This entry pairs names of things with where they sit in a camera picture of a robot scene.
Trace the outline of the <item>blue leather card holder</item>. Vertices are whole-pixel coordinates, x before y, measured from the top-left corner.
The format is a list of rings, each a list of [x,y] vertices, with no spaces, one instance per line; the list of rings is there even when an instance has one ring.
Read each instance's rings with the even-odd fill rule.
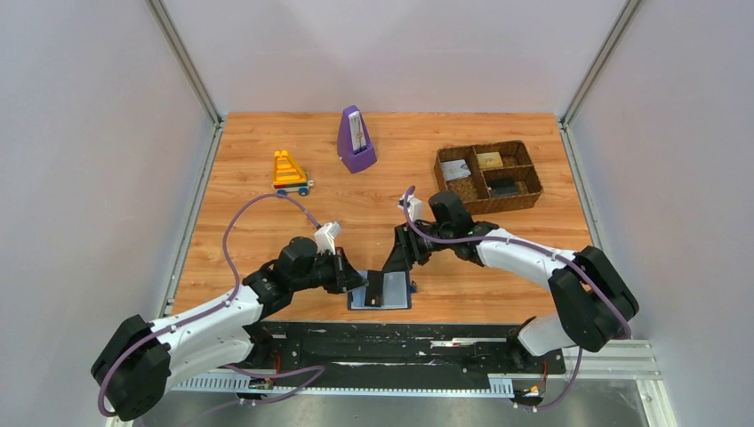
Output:
[[[361,270],[361,275],[366,278],[368,270]],[[415,283],[410,279],[408,272],[384,273],[383,302],[380,308],[371,308],[364,305],[365,288],[360,287],[349,292],[347,298],[348,310],[408,310],[412,307],[412,295],[417,292]]]

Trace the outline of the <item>dark grey VIP card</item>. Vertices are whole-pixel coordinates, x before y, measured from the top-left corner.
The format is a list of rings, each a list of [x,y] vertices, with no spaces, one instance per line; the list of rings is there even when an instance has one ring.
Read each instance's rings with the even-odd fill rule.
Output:
[[[365,288],[364,305],[371,308],[380,308],[384,293],[384,272],[380,270],[367,271],[367,286]]]

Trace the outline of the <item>white silver card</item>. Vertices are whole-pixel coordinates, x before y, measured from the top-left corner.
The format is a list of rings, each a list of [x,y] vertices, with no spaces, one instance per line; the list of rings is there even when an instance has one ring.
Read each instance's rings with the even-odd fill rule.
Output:
[[[471,176],[469,165],[464,159],[444,161],[440,163],[440,167],[445,181],[456,181]]]

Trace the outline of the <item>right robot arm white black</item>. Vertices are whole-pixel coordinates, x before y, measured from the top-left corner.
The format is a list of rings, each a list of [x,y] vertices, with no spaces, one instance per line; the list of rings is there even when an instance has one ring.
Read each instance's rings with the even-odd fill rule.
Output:
[[[517,370],[532,370],[552,350],[598,352],[613,339],[632,336],[630,320],[638,314],[638,301],[601,249],[556,249],[477,221],[450,190],[430,198],[434,219],[427,222],[413,193],[408,188],[397,203],[405,223],[394,229],[384,271],[409,271],[434,253],[451,251],[465,262],[513,273],[549,291],[554,313],[528,319],[510,337],[508,359]]]

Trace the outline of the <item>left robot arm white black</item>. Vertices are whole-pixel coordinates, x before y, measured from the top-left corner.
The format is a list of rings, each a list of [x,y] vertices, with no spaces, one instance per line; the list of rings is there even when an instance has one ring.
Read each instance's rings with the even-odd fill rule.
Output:
[[[273,346],[254,333],[260,321],[287,307],[297,292],[321,287],[343,294],[365,284],[342,248],[321,252],[314,240],[293,238],[277,258],[209,302],[172,317],[125,319],[92,364],[98,409],[131,421],[190,377],[242,361],[263,367]]]

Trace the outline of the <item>gold card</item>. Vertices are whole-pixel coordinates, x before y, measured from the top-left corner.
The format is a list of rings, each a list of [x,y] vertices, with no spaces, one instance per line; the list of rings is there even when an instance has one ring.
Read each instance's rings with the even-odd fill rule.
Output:
[[[504,162],[500,152],[483,152],[477,153],[477,163],[481,170],[496,169],[504,167]]]

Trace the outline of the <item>yellow toy on wheels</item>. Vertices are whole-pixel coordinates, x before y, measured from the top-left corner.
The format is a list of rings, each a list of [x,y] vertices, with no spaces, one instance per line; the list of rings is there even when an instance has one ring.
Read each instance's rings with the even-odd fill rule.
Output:
[[[314,182],[287,150],[274,153],[272,187],[277,194],[310,194]]]

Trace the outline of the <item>purple metronome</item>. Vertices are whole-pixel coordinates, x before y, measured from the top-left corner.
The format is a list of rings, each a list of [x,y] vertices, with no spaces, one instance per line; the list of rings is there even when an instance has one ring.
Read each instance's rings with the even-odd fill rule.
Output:
[[[377,161],[376,150],[367,131],[361,110],[356,105],[341,113],[336,149],[350,173],[360,173]]]

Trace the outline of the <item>brown wicker divided basket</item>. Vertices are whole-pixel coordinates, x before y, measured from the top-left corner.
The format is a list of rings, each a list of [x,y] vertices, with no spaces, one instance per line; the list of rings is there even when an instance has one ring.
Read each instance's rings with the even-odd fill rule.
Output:
[[[543,193],[541,179],[522,141],[500,141],[439,149],[438,188],[457,194],[472,214],[529,209]]]

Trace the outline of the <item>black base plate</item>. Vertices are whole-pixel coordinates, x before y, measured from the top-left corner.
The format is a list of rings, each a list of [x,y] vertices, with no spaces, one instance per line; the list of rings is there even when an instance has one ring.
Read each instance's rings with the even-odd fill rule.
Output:
[[[561,351],[526,356],[509,340],[512,325],[264,321],[259,339],[238,362],[249,369],[288,372],[324,367],[317,387],[479,391],[490,374],[562,375]]]

